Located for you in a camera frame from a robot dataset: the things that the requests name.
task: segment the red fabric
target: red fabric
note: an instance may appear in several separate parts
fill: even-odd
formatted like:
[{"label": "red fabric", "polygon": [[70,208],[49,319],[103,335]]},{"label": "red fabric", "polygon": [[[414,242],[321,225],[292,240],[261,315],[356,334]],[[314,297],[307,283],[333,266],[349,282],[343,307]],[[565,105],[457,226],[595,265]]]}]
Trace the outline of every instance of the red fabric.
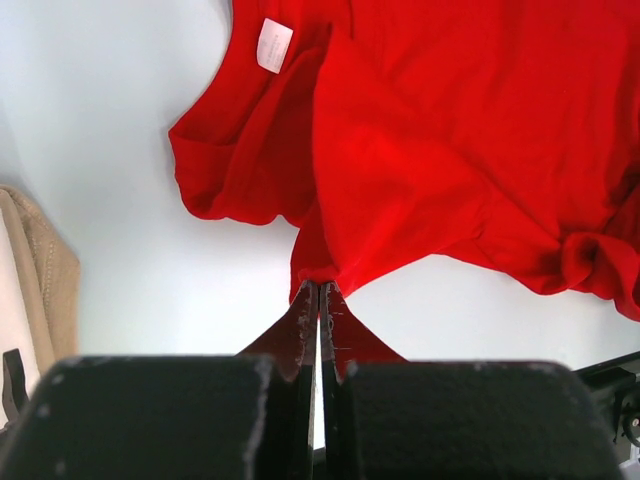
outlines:
[{"label": "red fabric", "polygon": [[[171,129],[194,215],[300,227],[292,292],[431,253],[640,320],[640,2],[234,0]],[[293,29],[280,74],[264,18]]]}]

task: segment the red cloth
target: red cloth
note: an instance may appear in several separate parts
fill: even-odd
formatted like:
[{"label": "red cloth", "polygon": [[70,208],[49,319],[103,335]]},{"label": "red cloth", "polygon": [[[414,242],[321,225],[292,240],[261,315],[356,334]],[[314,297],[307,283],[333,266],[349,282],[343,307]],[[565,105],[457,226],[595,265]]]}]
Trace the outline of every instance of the red cloth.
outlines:
[{"label": "red cloth", "polygon": [[[292,292],[431,253],[640,320],[640,2],[233,2],[215,80],[170,131],[204,219],[300,227]],[[279,74],[265,18],[293,29]]]}]

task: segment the white table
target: white table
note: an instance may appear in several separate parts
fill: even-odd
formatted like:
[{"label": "white table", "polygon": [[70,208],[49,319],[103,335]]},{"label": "white table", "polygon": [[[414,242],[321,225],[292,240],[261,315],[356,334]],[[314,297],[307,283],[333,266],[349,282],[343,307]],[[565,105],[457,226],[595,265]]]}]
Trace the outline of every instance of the white table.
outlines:
[{"label": "white table", "polygon": [[[167,129],[213,77],[230,18],[226,0],[0,2],[0,181],[82,261],[84,353],[235,353],[287,308],[296,230],[192,218],[173,180]],[[409,358],[578,368],[640,350],[611,303],[440,256],[349,304]]]}]

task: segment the white label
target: white label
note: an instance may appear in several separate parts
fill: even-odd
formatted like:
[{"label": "white label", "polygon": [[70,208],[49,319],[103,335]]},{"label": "white label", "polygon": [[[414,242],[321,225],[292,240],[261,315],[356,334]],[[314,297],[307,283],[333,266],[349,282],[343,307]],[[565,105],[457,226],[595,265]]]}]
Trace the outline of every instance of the white label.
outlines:
[{"label": "white label", "polygon": [[292,35],[290,28],[265,18],[256,51],[258,65],[270,72],[280,73]]}]

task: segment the tan fabric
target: tan fabric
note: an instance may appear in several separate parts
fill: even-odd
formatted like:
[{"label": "tan fabric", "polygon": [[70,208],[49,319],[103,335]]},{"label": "tan fabric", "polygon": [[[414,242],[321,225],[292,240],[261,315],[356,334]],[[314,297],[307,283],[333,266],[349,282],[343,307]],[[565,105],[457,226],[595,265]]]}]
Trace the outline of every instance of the tan fabric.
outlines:
[{"label": "tan fabric", "polygon": [[80,263],[40,209],[19,190],[0,185],[0,208],[13,249],[20,288],[44,373],[77,353]]}]

